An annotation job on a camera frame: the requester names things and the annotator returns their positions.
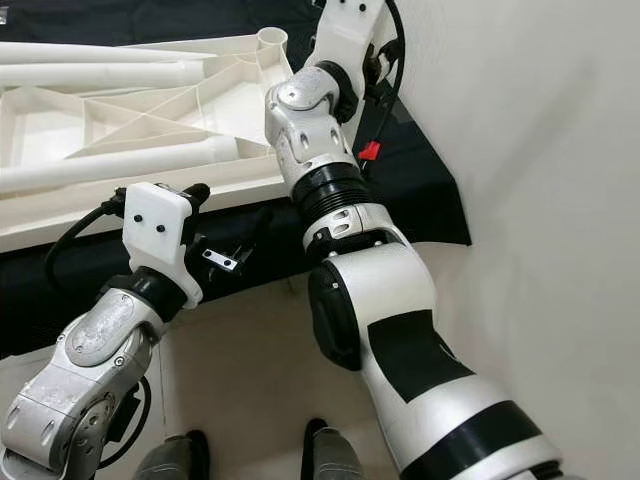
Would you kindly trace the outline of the white plastic table leg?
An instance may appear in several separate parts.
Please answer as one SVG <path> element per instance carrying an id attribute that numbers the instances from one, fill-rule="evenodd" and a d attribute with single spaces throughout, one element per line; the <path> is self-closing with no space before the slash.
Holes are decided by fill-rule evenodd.
<path id="1" fill-rule="evenodd" d="M 155 87 L 196 84 L 209 76 L 204 61 L 0 65 L 4 87 Z"/>
<path id="2" fill-rule="evenodd" d="M 32 44 L 32 42 L 0 42 L 0 63 L 155 63 L 155 61 L 188 61 L 215 58 L 207 52 L 136 49 L 78 44 Z"/>
<path id="3" fill-rule="evenodd" d="M 69 157 L 55 163 L 4 166 L 0 169 L 0 192 L 32 191 L 160 172 L 193 166 L 228 163 L 241 156 L 237 138 L 214 136 L 198 142 L 132 148 L 132 150 Z"/>

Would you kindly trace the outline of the white plastic table top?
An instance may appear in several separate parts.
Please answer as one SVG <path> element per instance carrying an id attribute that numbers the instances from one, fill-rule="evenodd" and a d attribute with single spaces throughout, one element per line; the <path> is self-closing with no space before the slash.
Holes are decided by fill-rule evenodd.
<path id="1" fill-rule="evenodd" d="M 282 174 L 262 124 L 266 91 L 292 73 L 287 41 L 283 29 L 268 27 L 255 35 L 123 46 L 216 54 L 188 60 L 204 61 L 207 77 L 179 87 L 3 86 L 0 169 L 214 136 L 237 138 L 239 157 L 173 172 L 0 192 L 1 251 L 54 241 L 111 189 L 141 180 L 169 186 L 205 183 L 212 191 L 205 204 L 209 211 L 282 197 Z"/>

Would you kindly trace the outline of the black table cloth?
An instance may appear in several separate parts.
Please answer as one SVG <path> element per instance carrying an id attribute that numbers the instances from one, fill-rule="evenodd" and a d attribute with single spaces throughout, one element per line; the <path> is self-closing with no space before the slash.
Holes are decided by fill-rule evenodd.
<path id="1" fill-rule="evenodd" d="M 251 35 L 264 27 L 288 33 L 285 55 L 298 67 L 310 55 L 319 9 L 311 0 L 1 0 L 4 41 L 122 46 Z M 372 192 L 412 242 L 471 244 L 460 189 L 406 106 L 398 105 L 367 169 Z M 306 269 L 300 219 L 285 198 L 251 204 L 274 211 L 268 238 L 252 252 L 243 276 L 216 280 L 206 300 L 301 274 Z M 47 247 L 0 257 L 0 357 L 51 346 L 82 315 L 110 276 L 127 273 L 118 230 L 76 239 L 61 253 L 52 291 L 42 261 Z"/>

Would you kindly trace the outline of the grey left robot foot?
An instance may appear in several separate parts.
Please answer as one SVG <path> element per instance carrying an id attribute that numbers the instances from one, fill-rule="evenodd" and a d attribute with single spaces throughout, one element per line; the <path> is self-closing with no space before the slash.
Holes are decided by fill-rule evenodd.
<path id="1" fill-rule="evenodd" d="M 142 458 L 132 480 L 209 480 L 211 454 L 204 431 L 169 436 Z"/>

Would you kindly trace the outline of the grey robot foot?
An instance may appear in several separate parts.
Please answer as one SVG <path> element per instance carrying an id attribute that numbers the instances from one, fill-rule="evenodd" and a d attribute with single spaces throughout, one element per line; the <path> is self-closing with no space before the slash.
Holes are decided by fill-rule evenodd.
<path id="1" fill-rule="evenodd" d="M 340 431 L 324 419 L 308 420 L 300 480 L 367 480 L 364 467 Z"/>
<path id="2" fill-rule="evenodd" d="M 209 480 L 211 454 L 204 431 L 169 436 L 142 458 L 132 480 Z"/>

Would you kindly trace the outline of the grey right robot foot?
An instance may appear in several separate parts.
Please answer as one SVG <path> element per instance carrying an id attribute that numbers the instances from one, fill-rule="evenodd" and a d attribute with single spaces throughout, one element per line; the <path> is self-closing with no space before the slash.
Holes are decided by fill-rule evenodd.
<path id="1" fill-rule="evenodd" d="M 340 431 L 324 419 L 308 420 L 300 480 L 367 480 L 364 467 Z"/>

